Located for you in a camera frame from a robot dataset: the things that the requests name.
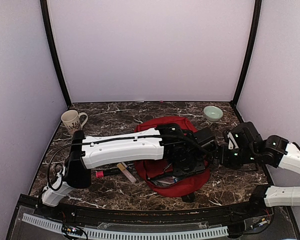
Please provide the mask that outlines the red student backpack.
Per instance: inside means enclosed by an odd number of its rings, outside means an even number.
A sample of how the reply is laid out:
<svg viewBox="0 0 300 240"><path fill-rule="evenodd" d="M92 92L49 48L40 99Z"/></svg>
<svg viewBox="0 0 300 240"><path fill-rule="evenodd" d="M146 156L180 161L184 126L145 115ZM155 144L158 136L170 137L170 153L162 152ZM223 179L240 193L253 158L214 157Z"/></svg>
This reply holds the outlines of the red student backpack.
<svg viewBox="0 0 300 240"><path fill-rule="evenodd" d="M196 133L198 130L196 127L186 118L180 116L164 116L159 118L154 118L144 123L137 125L135 132L142 132L150 128L155 128L158 125L163 124L178 124L182 130L190 130ZM143 179L146 184L154 192L161 196L169 198L178 198L190 195L198 191L203 185L205 185L209 178L211 171L210 169L205 169L204 172L196 174L193 176L181 179L167 187L156 186L149 177L158 177L164 173L164 167L168 165L167 160L137 160L134 162L134 167L141 179Z"/></svg>

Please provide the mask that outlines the pink black highlighter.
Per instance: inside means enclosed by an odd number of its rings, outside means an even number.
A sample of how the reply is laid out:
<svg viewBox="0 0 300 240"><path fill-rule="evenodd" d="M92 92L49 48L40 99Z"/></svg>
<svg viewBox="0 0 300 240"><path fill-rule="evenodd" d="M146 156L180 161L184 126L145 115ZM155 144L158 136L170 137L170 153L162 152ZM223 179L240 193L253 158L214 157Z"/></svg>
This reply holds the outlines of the pink black highlighter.
<svg viewBox="0 0 300 240"><path fill-rule="evenodd" d="M107 176L117 175L120 172L121 172L121 170L119 168L112 168L112 169L96 171L95 176L96 176L96 178L104 178Z"/></svg>

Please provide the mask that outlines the celadon bowl far right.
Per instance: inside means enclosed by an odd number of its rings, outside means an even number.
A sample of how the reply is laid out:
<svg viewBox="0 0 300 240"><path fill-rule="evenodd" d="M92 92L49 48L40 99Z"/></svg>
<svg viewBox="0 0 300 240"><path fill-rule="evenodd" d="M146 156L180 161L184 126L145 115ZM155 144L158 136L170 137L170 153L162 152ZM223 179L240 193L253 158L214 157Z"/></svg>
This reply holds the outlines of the celadon bowl far right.
<svg viewBox="0 0 300 240"><path fill-rule="evenodd" d="M204 117L210 122L218 122L223 117L223 111L216 106L206 106L203 109Z"/></svg>

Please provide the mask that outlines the black frame post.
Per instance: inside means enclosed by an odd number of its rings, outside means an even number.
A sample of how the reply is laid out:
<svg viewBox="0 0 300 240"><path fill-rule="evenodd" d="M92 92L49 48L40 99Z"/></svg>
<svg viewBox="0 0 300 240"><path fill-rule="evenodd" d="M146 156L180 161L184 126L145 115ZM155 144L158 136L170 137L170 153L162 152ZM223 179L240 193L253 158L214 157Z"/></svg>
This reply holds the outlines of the black frame post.
<svg viewBox="0 0 300 240"><path fill-rule="evenodd" d="M242 90L244 87L244 83L246 80L246 76L248 73L248 69L250 66L250 62L251 62L251 58L252 58L252 54L253 54L253 50L254 50L254 45L255 45L255 40L256 40L256 36L257 36L258 26L259 26L261 8L262 8L262 0L255 0L247 47L246 47L240 75L238 78L237 86L236 86L236 89L234 92L233 99L231 101L231 104L233 105L234 108L236 108L238 105L238 102L239 102L239 99L240 99L240 96L241 96L241 93L242 93Z"/></svg>
<svg viewBox="0 0 300 240"><path fill-rule="evenodd" d="M48 1L40 0L39 2L40 2L40 8L41 8L41 14L43 19L46 39L47 39L52 63L54 66L54 70L57 76L58 84L60 86L66 106L70 107L72 105L72 101L66 86L66 81L62 72L59 56L57 53L56 43L55 43L53 29L52 29L52 23L51 23L49 9L48 9Z"/></svg>

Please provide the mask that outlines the right black frame post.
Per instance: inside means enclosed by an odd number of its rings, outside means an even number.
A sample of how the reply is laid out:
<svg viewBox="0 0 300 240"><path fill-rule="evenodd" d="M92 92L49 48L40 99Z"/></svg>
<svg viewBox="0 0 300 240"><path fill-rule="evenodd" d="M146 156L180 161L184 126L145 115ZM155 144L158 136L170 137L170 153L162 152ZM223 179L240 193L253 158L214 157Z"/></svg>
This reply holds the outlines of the right black frame post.
<svg viewBox="0 0 300 240"><path fill-rule="evenodd" d="M239 102L239 99L240 99L240 96L241 96L241 93L242 93L242 90L244 87L244 83L246 80L246 76L248 73L248 69L250 66L250 62L251 62L251 58L252 58L252 54L253 54L253 50L254 50L254 45L255 45L255 40L256 40L256 36L257 36L258 26L259 26L261 8L262 8L262 0L255 0L247 47L246 47L240 75L238 78L237 86L236 86L236 89L234 92L233 99L231 101L231 104L233 105L234 108L236 108L238 105L238 102Z"/></svg>

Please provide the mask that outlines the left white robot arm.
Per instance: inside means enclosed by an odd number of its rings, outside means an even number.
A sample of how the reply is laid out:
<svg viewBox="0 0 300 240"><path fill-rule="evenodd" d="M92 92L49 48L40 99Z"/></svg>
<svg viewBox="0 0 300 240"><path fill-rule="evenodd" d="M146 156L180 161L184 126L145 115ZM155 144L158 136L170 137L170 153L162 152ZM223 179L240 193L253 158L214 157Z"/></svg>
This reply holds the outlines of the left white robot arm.
<svg viewBox="0 0 300 240"><path fill-rule="evenodd" d="M41 210L50 218L61 213L59 202L74 189L91 185L91 170L98 167L139 161L145 179L160 189L171 188L184 179L204 173L217 150L209 128L193 132L177 123L159 124L147 130L114 135L85 136L74 133L68 159L54 183L41 195Z"/></svg>

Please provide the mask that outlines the pale yellow highlighter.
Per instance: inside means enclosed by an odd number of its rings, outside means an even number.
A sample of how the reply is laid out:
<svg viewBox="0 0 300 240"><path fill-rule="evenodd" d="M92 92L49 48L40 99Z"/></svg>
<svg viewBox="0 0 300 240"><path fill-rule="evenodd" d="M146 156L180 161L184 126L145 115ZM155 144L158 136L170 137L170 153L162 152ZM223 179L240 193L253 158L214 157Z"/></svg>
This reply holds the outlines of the pale yellow highlighter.
<svg viewBox="0 0 300 240"><path fill-rule="evenodd" d="M127 165L125 163L121 162L121 163L118 163L116 166L127 177L127 179L131 183L133 183L133 184L136 183L136 181L137 181L136 178L128 171Z"/></svg>

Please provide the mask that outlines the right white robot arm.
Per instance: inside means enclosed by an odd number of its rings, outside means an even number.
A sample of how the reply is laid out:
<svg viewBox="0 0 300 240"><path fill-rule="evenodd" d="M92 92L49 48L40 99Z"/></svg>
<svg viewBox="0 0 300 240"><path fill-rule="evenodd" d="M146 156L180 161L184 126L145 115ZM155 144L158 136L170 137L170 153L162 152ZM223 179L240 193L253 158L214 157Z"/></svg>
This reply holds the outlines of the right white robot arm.
<svg viewBox="0 0 300 240"><path fill-rule="evenodd" d="M300 175L300 146L296 142L271 135L267 139L252 122L243 122L226 132L225 143L217 147L214 160L227 168L239 169L246 164L269 165ZM300 206L300 186L257 185L245 205L245 213L256 217L265 208Z"/></svg>

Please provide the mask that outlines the dog cover book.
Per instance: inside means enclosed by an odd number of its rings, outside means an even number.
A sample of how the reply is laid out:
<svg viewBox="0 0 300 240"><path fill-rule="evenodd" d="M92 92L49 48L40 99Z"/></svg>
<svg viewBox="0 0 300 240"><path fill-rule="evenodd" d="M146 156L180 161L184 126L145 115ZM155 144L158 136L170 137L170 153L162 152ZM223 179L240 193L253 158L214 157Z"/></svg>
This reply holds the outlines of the dog cover book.
<svg viewBox="0 0 300 240"><path fill-rule="evenodd" d="M163 183L168 184L168 185L172 185L175 184L181 180L183 180L183 177L174 177L174 176L168 176L165 179L162 180Z"/></svg>

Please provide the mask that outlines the cream patterned mug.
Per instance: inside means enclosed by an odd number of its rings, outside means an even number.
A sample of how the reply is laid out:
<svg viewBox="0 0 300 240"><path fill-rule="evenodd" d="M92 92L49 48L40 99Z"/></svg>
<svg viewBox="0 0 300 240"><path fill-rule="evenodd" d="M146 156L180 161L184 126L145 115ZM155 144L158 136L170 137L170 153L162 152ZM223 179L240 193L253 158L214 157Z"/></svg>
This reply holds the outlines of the cream patterned mug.
<svg viewBox="0 0 300 240"><path fill-rule="evenodd" d="M61 115L61 121L71 136L76 131L82 130L88 119L89 117L85 112L78 112L74 109L68 110Z"/></svg>

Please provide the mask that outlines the left black frame post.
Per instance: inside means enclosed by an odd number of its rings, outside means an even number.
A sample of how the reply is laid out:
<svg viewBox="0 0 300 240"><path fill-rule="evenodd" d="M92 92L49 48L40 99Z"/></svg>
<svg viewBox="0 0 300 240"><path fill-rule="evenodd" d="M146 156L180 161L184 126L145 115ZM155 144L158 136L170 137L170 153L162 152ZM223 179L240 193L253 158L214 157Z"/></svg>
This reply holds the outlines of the left black frame post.
<svg viewBox="0 0 300 240"><path fill-rule="evenodd" d="M48 1L40 0L39 2L40 2L40 8L41 8L41 14L43 19L46 39L47 39L52 63L54 66L54 70L57 76L58 84L60 86L66 106L70 107L72 105L72 101L66 86L66 81L62 72L59 56L57 53L56 43L55 43L53 29L52 29L52 23L51 23L49 9L48 9Z"/></svg>

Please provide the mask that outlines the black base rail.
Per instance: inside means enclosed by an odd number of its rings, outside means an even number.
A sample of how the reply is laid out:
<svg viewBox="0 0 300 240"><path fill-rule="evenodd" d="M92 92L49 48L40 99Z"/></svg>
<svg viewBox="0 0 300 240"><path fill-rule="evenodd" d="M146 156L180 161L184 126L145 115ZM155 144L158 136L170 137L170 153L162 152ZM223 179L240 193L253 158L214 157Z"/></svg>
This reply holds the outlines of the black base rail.
<svg viewBox="0 0 300 240"><path fill-rule="evenodd" d="M236 203L219 207L206 207L186 210L111 210L60 203L56 207L39 205L47 217L62 217L67 223L96 224L110 223L186 223L208 221L210 223L236 223L253 217L269 217L274 208L254 208L249 210L249 202Z"/></svg>

